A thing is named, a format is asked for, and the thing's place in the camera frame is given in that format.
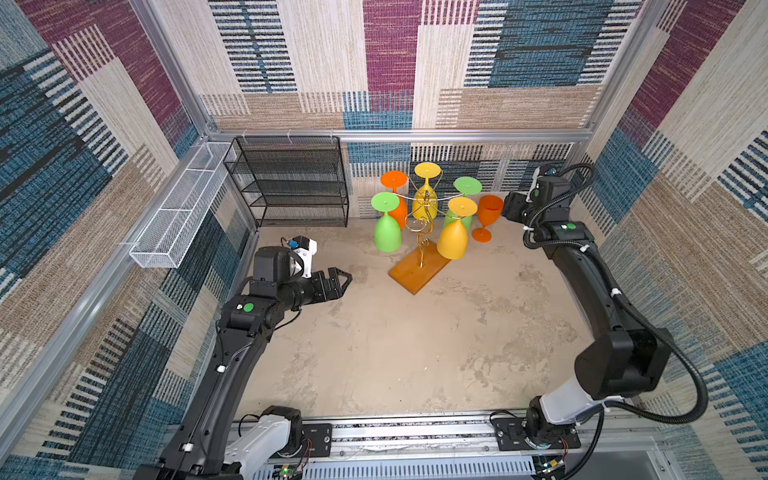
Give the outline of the green wine glass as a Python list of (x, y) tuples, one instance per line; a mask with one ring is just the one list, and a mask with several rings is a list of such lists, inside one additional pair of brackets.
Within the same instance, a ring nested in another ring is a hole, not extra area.
[(380, 192), (372, 197), (371, 205), (382, 214), (374, 230), (376, 248), (384, 253), (397, 251), (401, 246), (402, 234), (400, 224), (392, 213), (400, 206), (399, 197), (392, 192)]
[[(463, 197), (469, 197), (472, 195), (477, 195), (482, 191), (482, 184), (480, 181), (473, 177), (460, 177), (457, 178), (453, 186), (455, 189), (463, 196)], [(448, 211), (445, 214), (444, 218), (444, 225), (443, 227), (448, 227), (451, 223), (453, 223), (456, 220), (460, 220), (462, 225), (465, 227), (468, 233), (471, 232), (471, 223), (472, 223), (472, 214), (456, 214), (451, 207), (448, 207)]]

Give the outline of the orange front wine glass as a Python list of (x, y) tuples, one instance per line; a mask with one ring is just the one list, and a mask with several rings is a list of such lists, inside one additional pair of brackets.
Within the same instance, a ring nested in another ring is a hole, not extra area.
[(481, 224), (481, 227), (472, 231), (472, 237), (475, 241), (480, 243), (487, 243), (492, 239), (492, 234), (488, 227), (499, 219), (503, 207), (504, 200), (498, 196), (484, 195), (480, 198), (477, 218)]

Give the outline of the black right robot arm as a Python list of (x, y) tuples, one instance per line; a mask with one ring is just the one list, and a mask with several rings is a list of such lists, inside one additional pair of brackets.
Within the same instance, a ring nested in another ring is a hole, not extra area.
[(582, 222), (569, 219), (570, 201), (549, 206), (536, 218), (536, 242), (575, 242), (545, 246), (546, 257), (564, 276), (590, 327), (593, 342), (574, 361), (574, 374), (557, 389), (531, 400), (524, 431), (534, 448), (555, 445), (605, 400), (621, 400), (654, 390), (671, 350), (643, 328), (611, 296), (593, 256), (594, 237)]

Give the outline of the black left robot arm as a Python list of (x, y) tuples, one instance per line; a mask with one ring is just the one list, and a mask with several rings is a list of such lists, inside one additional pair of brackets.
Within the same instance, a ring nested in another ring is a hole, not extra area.
[(353, 281), (331, 267), (315, 271), (311, 242), (259, 248), (254, 273), (225, 303), (214, 352), (189, 408), (158, 459), (140, 466), (137, 479), (250, 479), (272, 456), (291, 458), (306, 449), (299, 410), (273, 406), (234, 443), (228, 441), (245, 387), (286, 313), (335, 301)]

